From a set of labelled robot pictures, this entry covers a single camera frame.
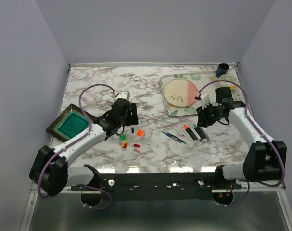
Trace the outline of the orange cap black highlighter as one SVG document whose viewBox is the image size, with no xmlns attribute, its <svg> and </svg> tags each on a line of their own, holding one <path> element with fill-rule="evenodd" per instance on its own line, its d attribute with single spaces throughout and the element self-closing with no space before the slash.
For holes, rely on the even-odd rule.
<svg viewBox="0 0 292 231">
<path fill-rule="evenodd" d="M 184 129 L 194 141 L 198 139 L 190 127 L 188 127 L 187 125 L 184 125 Z"/>
</svg>

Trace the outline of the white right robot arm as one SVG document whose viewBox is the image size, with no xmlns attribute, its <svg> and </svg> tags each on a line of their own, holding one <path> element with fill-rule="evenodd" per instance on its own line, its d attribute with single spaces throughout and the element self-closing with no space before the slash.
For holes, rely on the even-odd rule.
<svg viewBox="0 0 292 231">
<path fill-rule="evenodd" d="M 218 166 L 214 185 L 223 189 L 231 180 L 258 182 L 267 187 L 269 181 L 276 180 L 273 187 L 281 185 L 285 177 L 286 144 L 269 136 L 252 118 L 247 105 L 233 99 L 229 87 L 217 88 L 215 95 L 216 105 L 212 105 L 207 94 L 198 93 L 195 97 L 201 103 L 196 110 L 197 125 L 206 128 L 224 119 L 226 125 L 237 129 L 249 151 L 241 164 Z"/>
</svg>

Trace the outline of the purple pen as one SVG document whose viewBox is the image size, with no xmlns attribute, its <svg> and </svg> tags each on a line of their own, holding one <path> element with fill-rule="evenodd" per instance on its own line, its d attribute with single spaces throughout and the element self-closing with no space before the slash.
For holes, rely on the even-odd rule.
<svg viewBox="0 0 292 231">
<path fill-rule="evenodd" d="M 200 127 L 200 129 L 202 130 L 202 132 L 203 132 L 205 138 L 207 139 L 207 141 L 210 142 L 210 138 L 209 138 L 209 136 L 206 134 L 205 129 L 202 128 L 202 127 Z"/>
</svg>

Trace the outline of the blue ballpoint pen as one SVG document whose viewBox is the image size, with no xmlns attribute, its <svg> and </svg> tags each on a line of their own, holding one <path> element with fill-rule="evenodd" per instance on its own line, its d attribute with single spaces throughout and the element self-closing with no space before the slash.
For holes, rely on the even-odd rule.
<svg viewBox="0 0 292 231">
<path fill-rule="evenodd" d="M 170 137 L 171 139 L 173 139 L 175 141 L 178 141 L 178 139 L 174 135 L 172 135 L 172 134 L 170 134 L 168 132 L 165 132 L 165 131 L 162 131 L 162 133 L 165 134 L 166 136 Z"/>
</svg>

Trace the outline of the green cap black highlighter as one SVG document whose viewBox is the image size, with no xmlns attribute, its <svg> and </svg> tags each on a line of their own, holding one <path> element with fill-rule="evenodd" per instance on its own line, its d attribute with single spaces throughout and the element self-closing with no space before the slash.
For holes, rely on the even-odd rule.
<svg viewBox="0 0 292 231">
<path fill-rule="evenodd" d="M 207 136 L 202 128 L 197 126 L 196 124 L 193 124 L 194 130 L 197 132 L 201 140 L 207 139 Z"/>
</svg>

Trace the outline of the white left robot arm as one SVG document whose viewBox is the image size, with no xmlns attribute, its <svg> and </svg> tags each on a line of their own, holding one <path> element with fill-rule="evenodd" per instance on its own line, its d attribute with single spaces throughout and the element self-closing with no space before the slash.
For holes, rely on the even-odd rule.
<svg viewBox="0 0 292 231">
<path fill-rule="evenodd" d="M 108 112 L 92 120 L 84 131 L 72 139 L 54 148 L 41 147 L 29 173 L 30 179 L 37 184 L 38 193 L 45 192 L 53 197 L 66 186 L 78 184 L 94 190 L 99 183 L 96 173 L 88 167 L 78 170 L 70 165 L 93 146 L 117 134 L 120 128 L 137 124 L 136 104 L 119 98 Z"/>
</svg>

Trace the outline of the yellow cap white marker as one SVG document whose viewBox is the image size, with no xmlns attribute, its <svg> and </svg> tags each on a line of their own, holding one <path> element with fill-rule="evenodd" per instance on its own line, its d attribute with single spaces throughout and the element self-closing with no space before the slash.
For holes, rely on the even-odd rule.
<svg viewBox="0 0 292 231">
<path fill-rule="evenodd" d="M 183 133 L 183 135 L 187 135 L 186 131 L 182 127 L 177 125 L 177 128 Z"/>
</svg>

